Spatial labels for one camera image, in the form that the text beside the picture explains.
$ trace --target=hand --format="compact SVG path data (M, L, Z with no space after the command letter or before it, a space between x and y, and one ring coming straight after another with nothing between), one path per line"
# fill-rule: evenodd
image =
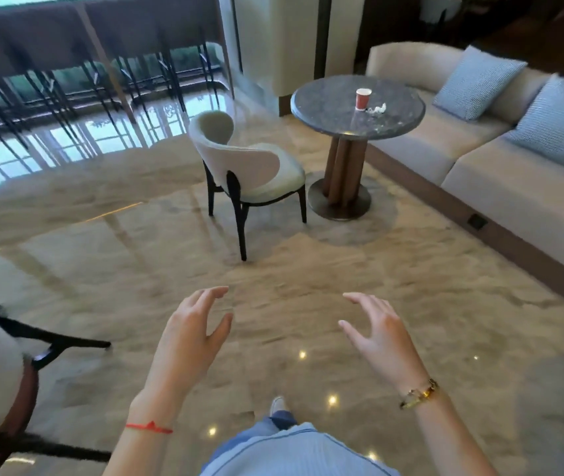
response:
M339 325L374 370L405 396L413 389L426 389L430 378L403 321L388 301L362 293L346 293L349 301L360 304L370 318L369 338L357 332L350 323Z
M183 300L163 331L147 375L145 394L163 399L184 399L206 375L224 344L233 315L225 314L216 330L207 336L207 316L216 299L228 287L199 290Z

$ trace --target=white sofa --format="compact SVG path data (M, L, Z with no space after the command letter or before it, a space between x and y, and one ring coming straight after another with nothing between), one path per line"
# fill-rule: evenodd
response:
M564 265L564 167L500 138L549 74L526 68L478 121L464 122L432 105L462 53L418 42L373 47L367 74L413 87L427 112L412 132L371 144Z

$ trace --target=sofa base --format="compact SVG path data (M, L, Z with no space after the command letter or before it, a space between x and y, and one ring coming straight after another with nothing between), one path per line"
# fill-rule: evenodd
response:
M373 145L365 159L438 212L564 297L564 265L441 189Z

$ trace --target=person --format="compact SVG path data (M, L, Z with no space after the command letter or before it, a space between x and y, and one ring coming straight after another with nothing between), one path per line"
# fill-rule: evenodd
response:
M226 314L207 336L207 315L229 288L196 291L169 318L145 386L130 405L128 422L104 476L154 476L161 471L169 432L188 392L200 381L229 336ZM339 325L361 355L416 413L440 476L495 476L495 469L458 416L447 394L428 374L405 325L389 302L361 293L343 297L359 304L370 319L362 336L347 321ZM202 476L398 475L358 455L311 424L297 424L277 398L271 417L216 451Z

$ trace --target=blue jeans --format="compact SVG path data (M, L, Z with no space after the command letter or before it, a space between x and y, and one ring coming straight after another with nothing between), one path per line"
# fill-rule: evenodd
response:
M224 442L217 448L211 456L211 459L203 465L202 471L218 456L226 453L230 449L235 448L241 442L250 440L256 436L272 436L275 433L284 431L297 425L297 421L289 411L276 411L271 417L265 417L262 421L258 421L253 427L238 433L230 440Z

